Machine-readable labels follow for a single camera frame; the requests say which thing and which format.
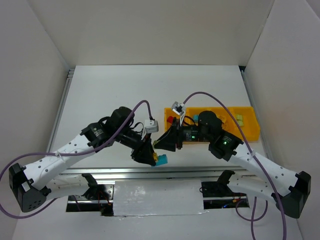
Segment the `green yellow blue lego stack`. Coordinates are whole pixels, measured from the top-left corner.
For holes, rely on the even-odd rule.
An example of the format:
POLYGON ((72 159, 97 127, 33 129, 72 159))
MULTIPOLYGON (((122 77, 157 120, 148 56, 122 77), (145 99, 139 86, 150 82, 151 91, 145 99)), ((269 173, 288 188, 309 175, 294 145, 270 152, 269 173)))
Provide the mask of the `green yellow blue lego stack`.
POLYGON ((165 165, 168 163, 168 157, 166 154, 157 155, 157 153, 153 153, 153 158, 155 161, 155 167, 165 165))

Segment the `red flower lego piece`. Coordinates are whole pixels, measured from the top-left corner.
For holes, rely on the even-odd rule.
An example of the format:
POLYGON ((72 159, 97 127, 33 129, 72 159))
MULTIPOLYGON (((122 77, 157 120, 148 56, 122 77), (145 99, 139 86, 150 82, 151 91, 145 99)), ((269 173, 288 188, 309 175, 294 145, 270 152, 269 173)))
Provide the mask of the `red flower lego piece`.
POLYGON ((167 119, 166 119, 166 122, 170 125, 172 125, 174 122, 176 121, 176 117, 173 117, 173 116, 169 116, 167 119))

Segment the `pale green lego brick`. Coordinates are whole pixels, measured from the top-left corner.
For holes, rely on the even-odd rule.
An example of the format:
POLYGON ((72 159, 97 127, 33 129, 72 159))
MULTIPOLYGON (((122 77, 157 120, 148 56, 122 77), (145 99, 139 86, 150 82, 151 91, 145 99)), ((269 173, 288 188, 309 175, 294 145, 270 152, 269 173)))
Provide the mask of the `pale green lego brick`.
POLYGON ((242 121, 243 120, 243 116, 241 114, 236 114, 235 118, 237 121, 242 121))

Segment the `yellow rectangular lego brick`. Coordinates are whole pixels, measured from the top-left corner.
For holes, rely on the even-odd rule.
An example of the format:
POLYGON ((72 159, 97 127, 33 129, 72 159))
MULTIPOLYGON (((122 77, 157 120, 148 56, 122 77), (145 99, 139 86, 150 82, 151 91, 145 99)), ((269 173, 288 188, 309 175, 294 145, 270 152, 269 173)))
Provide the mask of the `yellow rectangular lego brick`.
POLYGON ((228 124, 228 118, 226 116, 220 115, 219 119, 222 121, 222 124, 226 126, 228 124))

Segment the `light green lego brick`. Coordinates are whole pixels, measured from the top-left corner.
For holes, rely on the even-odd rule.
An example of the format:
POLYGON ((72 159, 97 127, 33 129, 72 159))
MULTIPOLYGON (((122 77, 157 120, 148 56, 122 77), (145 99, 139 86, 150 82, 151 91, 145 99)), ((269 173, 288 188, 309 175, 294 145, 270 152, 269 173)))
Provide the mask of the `light green lego brick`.
POLYGON ((242 120, 237 120, 237 123, 239 124, 239 126, 244 126, 244 122, 242 120))

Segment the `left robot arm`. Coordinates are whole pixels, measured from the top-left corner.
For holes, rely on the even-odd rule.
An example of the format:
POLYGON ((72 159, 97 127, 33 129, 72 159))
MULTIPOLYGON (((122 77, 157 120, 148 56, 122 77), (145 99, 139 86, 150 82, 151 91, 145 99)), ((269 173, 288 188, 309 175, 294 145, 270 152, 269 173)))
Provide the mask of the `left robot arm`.
POLYGON ((60 174, 104 148, 118 142, 131 149, 131 158, 154 167, 158 156, 151 144, 151 135, 142 136, 131 124, 134 113, 121 106, 111 116, 101 118, 85 127, 66 145, 25 166, 15 163, 9 167, 9 186, 22 212, 29 213, 49 199, 64 195, 93 195, 99 186, 94 177, 83 173, 74 177, 60 174))

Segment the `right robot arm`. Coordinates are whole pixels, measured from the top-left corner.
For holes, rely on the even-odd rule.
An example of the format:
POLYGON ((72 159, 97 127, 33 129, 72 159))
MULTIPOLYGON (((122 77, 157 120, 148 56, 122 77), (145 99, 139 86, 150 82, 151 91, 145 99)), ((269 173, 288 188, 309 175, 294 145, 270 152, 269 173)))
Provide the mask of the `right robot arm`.
POLYGON ((174 119, 171 127, 154 143, 155 149, 175 152, 184 142, 204 140, 217 159, 240 166, 257 176, 255 180, 225 170, 217 180, 220 192, 244 193, 274 203, 288 217, 298 219, 311 192, 311 176, 295 172, 256 153, 239 137, 226 131, 213 111, 202 111, 196 125, 180 124, 174 119))

